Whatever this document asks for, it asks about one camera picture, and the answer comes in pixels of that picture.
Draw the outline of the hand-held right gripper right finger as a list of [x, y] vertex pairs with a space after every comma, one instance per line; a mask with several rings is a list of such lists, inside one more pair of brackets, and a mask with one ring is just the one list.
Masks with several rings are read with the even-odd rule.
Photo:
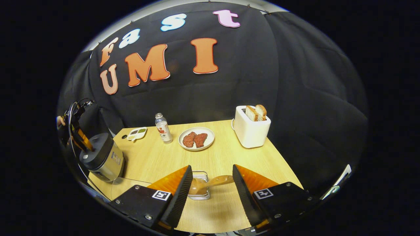
[[292, 182], [279, 184], [236, 164], [232, 172], [246, 217], [258, 229], [282, 227], [321, 203]]

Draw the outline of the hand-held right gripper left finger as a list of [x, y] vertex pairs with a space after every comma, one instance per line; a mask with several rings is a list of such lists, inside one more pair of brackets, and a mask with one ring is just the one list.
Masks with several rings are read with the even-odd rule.
[[144, 227], [172, 230], [179, 224], [192, 181], [192, 167], [187, 165], [147, 187], [132, 184], [108, 204]]

